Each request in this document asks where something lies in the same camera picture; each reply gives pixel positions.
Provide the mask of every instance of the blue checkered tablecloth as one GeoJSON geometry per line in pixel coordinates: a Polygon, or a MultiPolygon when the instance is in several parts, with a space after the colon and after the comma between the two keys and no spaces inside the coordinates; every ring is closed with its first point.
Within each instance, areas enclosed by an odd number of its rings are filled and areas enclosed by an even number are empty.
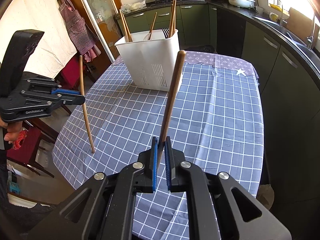
{"type": "MultiPolygon", "coordinates": [[[[86,95],[95,154],[77,106],[53,149],[55,165],[74,188],[95,172],[121,171],[159,137],[166,94],[137,88],[124,63],[109,67],[86,95]]],[[[185,63],[168,135],[188,161],[209,173],[226,171],[257,194],[264,141],[255,75],[218,67],[217,61],[185,63]]],[[[156,192],[137,196],[133,233],[142,239],[188,239],[186,195],[167,191],[164,160],[156,192]]]]}

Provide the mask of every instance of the finger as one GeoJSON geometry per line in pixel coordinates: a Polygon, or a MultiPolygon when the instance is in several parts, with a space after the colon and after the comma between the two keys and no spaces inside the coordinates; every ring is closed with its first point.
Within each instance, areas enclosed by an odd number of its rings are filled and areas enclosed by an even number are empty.
{"type": "Polygon", "coordinates": [[[19,132],[10,132],[4,136],[5,141],[15,141],[19,136],[19,132]]]}
{"type": "Polygon", "coordinates": [[[7,131],[8,132],[20,132],[22,129],[22,122],[14,122],[14,123],[10,123],[7,126],[7,131]]]}
{"type": "Polygon", "coordinates": [[[0,117],[0,126],[6,128],[8,126],[8,124],[4,121],[2,121],[1,117],[0,117]]]}

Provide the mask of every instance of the utensil holder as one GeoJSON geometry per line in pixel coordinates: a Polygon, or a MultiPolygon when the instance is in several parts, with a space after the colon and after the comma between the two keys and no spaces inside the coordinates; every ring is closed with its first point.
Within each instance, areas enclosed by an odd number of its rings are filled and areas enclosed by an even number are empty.
{"type": "Polygon", "coordinates": [[[144,41],[149,31],[132,33],[132,42],[124,37],[115,43],[135,85],[142,89],[169,91],[177,54],[180,50],[178,30],[165,38],[154,30],[152,39],[144,41]]]}

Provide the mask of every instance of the apron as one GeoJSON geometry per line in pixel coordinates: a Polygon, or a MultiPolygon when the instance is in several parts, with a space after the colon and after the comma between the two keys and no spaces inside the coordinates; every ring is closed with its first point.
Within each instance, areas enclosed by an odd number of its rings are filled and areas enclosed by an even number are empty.
{"type": "Polygon", "coordinates": [[[86,62],[97,57],[101,52],[95,45],[99,38],[90,30],[84,18],[75,9],[70,0],[61,0],[59,11],[66,22],[68,35],[76,49],[86,62]]]}

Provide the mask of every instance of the wooden stick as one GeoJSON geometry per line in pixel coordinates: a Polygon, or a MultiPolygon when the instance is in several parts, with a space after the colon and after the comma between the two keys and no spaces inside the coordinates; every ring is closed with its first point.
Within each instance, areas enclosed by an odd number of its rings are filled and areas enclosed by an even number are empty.
{"type": "MultiPolygon", "coordinates": [[[[84,82],[83,82],[83,62],[82,62],[82,55],[80,55],[79,58],[79,67],[80,67],[80,90],[81,94],[84,96],[84,82]]],[[[93,153],[95,153],[94,145],[93,145],[93,140],[92,140],[92,135],[90,131],[90,126],[89,126],[89,120],[88,120],[88,114],[87,114],[87,107],[85,103],[82,105],[83,109],[83,116],[84,116],[84,122],[85,122],[85,127],[87,128],[87,133],[91,145],[91,150],[93,153]]]]}
{"type": "Polygon", "coordinates": [[[122,22],[122,26],[123,26],[123,30],[124,30],[124,39],[125,39],[125,42],[129,42],[129,38],[128,38],[128,33],[127,33],[127,28],[125,26],[125,23],[124,23],[124,16],[122,14],[122,11],[120,10],[120,18],[121,18],[121,22],[122,22]]]}
{"type": "Polygon", "coordinates": [[[186,52],[184,50],[180,50],[178,52],[176,64],[174,66],[170,89],[168,92],[167,104],[165,106],[164,116],[163,116],[162,125],[161,125],[161,131],[160,131],[159,142],[158,142],[157,169],[159,168],[159,165],[160,165],[161,155],[164,148],[165,139],[167,137],[169,122],[172,114],[172,108],[178,92],[178,87],[179,87],[179,82],[180,82],[180,77],[181,77],[182,67],[184,64],[185,57],[186,57],[186,52]]]}
{"type": "Polygon", "coordinates": [[[125,17],[124,17],[123,14],[122,14],[122,17],[123,17],[123,20],[124,20],[125,27],[126,27],[126,29],[127,29],[127,34],[128,34],[129,42],[132,42],[131,33],[130,33],[129,27],[128,27],[128,25],[127,25],[127,21],[125,20],[125,17]]]}
{"type": "Polygon", "coordinates": [[[151,40],[151,35],[152,35],[152,31],[153,31],[153,26],[155,25],[156,17],[157,17],[157,12],[155,13],[155,16],[153,17],[153,21],[150,26],[150,31],[149,31],[150,35],[149,35],[148,41],[151,40]]]}
{"type": "Polygon", "coordinates": [[[169,35],[168,35],[168,38],[172,37],[173,35],[173,20],[174,20],[174,14],[175,14],[175,11],[176,11],[176,0],[173,0],[173,4],[172,4],[172,7],[171,7],[171,18],[170,18],[170,27],[169,27],[169,35]]]}
{"type": "Polygon", "coordinates": [[[173,34],[175,33],[175,31],[176,31],[176,9],[174,9],[174,16],[173,16],[173,34]]]}

